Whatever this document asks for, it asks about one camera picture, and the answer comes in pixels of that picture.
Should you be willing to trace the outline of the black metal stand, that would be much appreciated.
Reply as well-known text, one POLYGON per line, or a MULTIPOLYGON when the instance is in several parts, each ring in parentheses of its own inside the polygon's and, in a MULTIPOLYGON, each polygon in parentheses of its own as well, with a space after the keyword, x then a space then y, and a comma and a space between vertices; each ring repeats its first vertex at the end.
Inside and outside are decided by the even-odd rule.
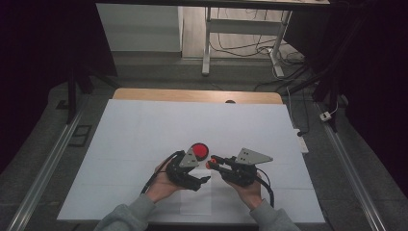
POLYGON ((91 76, 96 77, 115 90, 120 88, 119 83, 112 80, 108 75, 103 74, 101 71, 85 64, 74 65, 67 73, 67 124, 70 124, 74 117, 78 115, 76 87, 79 87, 81 92, 85 94, 91 94, 93 92, 94 86, 90 79, 91 76))
POLYGON ((345 53, 356 38, 358 32, 361 30, 366 18, 367 16, 364 13, 355 13, 352 15, 350 17, 350 22, 344 25, 344 30, 340 32, 339 37, 332 42, 331 46, 325 52, 318 56, 320 62, 322 62, 323 58, 328 59, 324 69, 317 72, 307 81, 288 89, 285 93, 286 96, 289 96, 290 94, 296 93, 317 83, 318 86, 313 92, 312 98, 316 102, 322 102, 325 97, 328 97, 329 114, 331 115, 331 118, 327 120, 327 123, 334 133, 338 132, 336 126, 336 112, 338 110, 341 64, 344 61, 345 53))

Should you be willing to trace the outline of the white desk frame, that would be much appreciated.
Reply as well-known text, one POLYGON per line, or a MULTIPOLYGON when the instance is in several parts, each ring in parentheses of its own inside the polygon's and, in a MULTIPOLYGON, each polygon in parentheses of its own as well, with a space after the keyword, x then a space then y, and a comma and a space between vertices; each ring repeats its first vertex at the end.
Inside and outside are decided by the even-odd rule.
POLYGON ((121 5, 146 5, 146 6, 177 6, 177 7, 203 7, 205 9, 205 45, 202 63, 202 75, 210 73, 210 35, 242 34, 242 35, 268 35, 276 36, 273 47, 268 50, 272 62, 272 69, 277 77, 284 73, 278 61, 277 53, 282 39, 289 25, 290 17, 294 11, 322 11, 332 7, 330 0, 95 0, 102 4, 121 5), (279 22, 274 21, 249 21, 239 19, 212 18, 212 8, 276 10, 283 13, 279 22))

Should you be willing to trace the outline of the small white paper sheet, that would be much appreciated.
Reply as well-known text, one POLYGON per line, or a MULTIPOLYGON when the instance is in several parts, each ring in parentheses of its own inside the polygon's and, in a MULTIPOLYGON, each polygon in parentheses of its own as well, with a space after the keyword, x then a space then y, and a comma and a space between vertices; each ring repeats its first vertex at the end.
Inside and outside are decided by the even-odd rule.
POLYGON ((212 180, 209 179, 195 192, 180 192, 180 214, 184 216, 209 216, 212 213, 212 180))

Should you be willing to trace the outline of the aluminium floor rail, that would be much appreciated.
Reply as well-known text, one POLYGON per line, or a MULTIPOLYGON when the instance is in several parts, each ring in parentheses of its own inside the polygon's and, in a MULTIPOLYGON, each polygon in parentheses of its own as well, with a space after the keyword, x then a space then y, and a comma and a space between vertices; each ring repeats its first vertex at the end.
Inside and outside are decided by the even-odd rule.
POLYGON ((370 225, 370 229, 372 231, 387 231, 386 225, 380 216, 369 192, 364 186, 356 167, 352 163, 339 133, 335 132, 326 121, 324 121, 322 125, 343 167, 344 174, 346 175, 356 198, 361 204, 361 208, 370 225))
POLYGON ((61 157, 63 156, 69 140, 71 139, 88 103, 88 95, 80 97, 77 113, 72 118, 72 120, 63 128, 55 145, 48 153, 48 156, 45 159, 42 167, 40 168, 33 184, 20 203, 6 231, 25 230, 25 227, 27 226, 33 212, 38 206, 39 200, 42 197, 61 157))

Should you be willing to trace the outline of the white cabinet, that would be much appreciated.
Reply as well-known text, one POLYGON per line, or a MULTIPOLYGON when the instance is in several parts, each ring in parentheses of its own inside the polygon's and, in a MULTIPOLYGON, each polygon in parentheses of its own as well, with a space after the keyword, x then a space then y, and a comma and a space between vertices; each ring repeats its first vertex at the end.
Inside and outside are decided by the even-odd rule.
POLYGON ((182 7, 127 4, 96 7, 112 51, 182 51, 182 7))

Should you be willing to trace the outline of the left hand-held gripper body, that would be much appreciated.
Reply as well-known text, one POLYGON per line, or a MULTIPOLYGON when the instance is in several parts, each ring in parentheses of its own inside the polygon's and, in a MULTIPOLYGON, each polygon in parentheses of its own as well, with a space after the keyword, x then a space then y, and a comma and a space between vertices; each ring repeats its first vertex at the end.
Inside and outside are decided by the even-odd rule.
POLYGON ((166 166, 166 175, 174 185, 197 192, 200 189, 200 180, 190 175, 197 166, 198 162, 191 148, 187 152, 176 151, 166 166))

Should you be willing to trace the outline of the person's right hand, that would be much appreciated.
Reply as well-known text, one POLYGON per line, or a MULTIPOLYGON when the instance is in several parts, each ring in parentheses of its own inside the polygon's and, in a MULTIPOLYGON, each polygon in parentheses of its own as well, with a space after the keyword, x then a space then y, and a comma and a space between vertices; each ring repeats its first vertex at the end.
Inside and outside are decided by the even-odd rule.
POLYGON ((259 182, 255 181, 253 184, 245 187, 241 187, 229 181, 227 181, 227 184, 237 192, 241 201, 250 211, 253 211, 262 204, 263 198, 261 196, 261 184, 259 182))

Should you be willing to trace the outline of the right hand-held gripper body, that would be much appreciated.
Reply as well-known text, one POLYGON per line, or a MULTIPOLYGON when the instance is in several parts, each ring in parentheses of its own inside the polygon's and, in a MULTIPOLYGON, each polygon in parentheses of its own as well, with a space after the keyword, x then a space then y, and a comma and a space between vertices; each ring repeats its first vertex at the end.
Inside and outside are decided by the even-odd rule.
POLYGON ((268 187, 268 183, 257 175, 257 165, 272 162, 272 157, 244 147, 238 156, 235 157, 236 162, 229 165, 225 164, 229 166, 229 168, 226 168, 225 172, 221 172, 221 177, 225 181, 232 182, 241 187, 251 185, 255 181, 258 181, 261 185, 268 187))

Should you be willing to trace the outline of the black curtain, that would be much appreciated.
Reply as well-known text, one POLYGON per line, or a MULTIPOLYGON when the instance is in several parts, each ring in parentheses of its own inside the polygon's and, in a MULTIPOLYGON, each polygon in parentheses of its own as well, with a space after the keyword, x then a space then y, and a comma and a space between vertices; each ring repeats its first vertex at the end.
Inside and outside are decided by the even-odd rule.
POLYGON ((335 74, 345 114, 408 196, 408 0, 331 0, 326 12, 294 12, 285 40, 323 70, 359 16, 360 30, 335 74))
POLYGON ((37 124, 55 86, 115 76, 98 0, 0 0, 0 173, 37 124))

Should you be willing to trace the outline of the white power strip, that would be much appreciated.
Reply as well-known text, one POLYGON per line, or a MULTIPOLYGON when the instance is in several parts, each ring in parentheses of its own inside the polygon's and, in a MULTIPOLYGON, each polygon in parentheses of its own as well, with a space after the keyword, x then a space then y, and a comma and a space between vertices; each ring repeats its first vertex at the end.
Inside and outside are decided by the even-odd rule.
POLYGON ((307 144, 305 140, 303 139, 302 132, 299 129, 294 129, 294 132, 297 136, 299 148, 302 154, 307 154, 309 152, 309 149, 307 147, 307 144))

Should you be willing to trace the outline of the large white table cover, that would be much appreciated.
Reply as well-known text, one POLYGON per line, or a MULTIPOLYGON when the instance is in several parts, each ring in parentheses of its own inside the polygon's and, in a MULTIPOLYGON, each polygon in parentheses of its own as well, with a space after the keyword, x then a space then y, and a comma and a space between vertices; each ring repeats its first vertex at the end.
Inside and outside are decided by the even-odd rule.
POLYGON ((193 144, 236 156, 248 148, 271 157, 260 168, 276 208, 292 221, 323 220, 288 110, 273 104, 110 100, 64 205, 60 220, 100 220, 139 195, 154 168, 193 144))

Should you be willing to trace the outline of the round red ink pad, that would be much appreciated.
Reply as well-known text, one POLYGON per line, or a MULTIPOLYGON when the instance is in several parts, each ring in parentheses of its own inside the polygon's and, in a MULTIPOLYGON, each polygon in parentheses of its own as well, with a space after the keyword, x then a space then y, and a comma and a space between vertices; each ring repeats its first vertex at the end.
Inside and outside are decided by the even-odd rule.
POLYGON ((209 155, 209 148, 205 143, 197 142, 191 146, 191 149, 199 162, 204 161, 209 155))

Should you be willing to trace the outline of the person's left hand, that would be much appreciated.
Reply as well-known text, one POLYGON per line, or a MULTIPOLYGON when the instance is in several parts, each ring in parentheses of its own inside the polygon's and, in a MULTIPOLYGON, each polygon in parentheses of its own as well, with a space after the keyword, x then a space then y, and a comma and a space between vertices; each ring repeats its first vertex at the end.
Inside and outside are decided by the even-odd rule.
POLYGON ((157 203, 165 198, 170 197, 177 191, 181 191, 182 187, 174 185, 166 175, 167 162, 162 161, 156 168, 157 176, 150 184, 147 191, 144 193, 153 203, 157 203))

